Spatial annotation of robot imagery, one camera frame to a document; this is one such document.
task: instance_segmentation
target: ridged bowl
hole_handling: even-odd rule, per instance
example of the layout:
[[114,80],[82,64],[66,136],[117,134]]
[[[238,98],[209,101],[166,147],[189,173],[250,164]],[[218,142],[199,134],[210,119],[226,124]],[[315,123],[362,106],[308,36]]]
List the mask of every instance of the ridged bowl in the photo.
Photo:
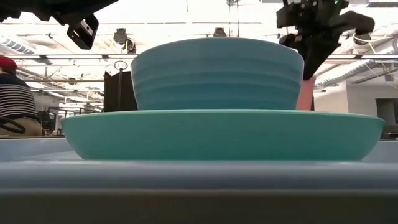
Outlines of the ridged bowl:
[[139,110],[294,110],[303,66],[290,48],[229,37],[160,45],[131,65]]

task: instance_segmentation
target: red cap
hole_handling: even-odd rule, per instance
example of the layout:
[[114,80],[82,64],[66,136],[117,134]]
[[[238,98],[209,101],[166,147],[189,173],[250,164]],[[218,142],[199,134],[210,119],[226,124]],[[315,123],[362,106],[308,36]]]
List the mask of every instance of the red cap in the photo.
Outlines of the red cap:
[[0,56],[0,68],[16,70],[18,66],[13,59],[7,58],[5,56]]

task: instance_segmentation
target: striped shirt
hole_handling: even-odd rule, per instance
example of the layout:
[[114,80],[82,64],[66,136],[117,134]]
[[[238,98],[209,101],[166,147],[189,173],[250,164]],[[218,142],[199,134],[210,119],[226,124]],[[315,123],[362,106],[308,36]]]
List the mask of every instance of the striped shirt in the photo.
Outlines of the striped shirt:
[[15,75],[0,74],[0,117],[38,120],[30,87]]

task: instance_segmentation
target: turquoise plate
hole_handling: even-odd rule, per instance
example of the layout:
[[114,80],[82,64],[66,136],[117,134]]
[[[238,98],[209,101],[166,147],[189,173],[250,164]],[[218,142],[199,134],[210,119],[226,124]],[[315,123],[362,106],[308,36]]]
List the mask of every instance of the turquoise plate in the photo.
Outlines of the turquoise plate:
[[287,110],[157,110],[62,120],[83,159],[363,159],[384,121],[358,114]]

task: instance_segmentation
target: stacked dishes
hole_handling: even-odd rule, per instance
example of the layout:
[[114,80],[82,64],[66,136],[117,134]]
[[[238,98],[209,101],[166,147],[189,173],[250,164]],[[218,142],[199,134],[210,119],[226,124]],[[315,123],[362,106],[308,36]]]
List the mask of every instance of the stacked dishes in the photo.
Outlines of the stacked dishes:
[[297,52],[270,42],[221,37],[173,42],[132,63],[140,111],[76,116],[62,126],[84,159],[365,157],[383,120],[296,111],[302,71]]

